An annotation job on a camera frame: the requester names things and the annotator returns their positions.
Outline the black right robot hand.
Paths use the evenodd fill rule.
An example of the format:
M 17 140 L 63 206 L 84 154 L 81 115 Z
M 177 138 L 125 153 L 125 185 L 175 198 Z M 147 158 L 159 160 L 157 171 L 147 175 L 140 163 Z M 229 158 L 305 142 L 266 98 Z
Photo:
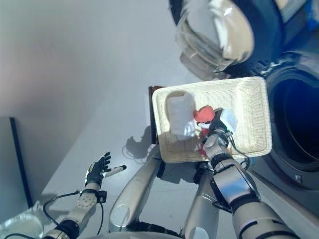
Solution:
M 222 128 L 225 132 L 234 133 L 237 129 L 238 120 L 233 112 L 225 108 L 217 108 L 215 117 L 211 121 L 209 129 L 211 131 Z

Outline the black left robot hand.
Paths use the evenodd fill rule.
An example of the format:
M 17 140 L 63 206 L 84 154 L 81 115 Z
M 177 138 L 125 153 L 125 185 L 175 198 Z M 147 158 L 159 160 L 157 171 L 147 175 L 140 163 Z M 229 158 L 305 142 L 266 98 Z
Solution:
M 85 176 L 85 188 L 87 185 L 98 185 L 101 187 L 102 180 L 107 177 L 111 177 L 127 169 L 126 165 L 110 168 L 111 153 L 106 152 L 96 162 L 91 163 Z

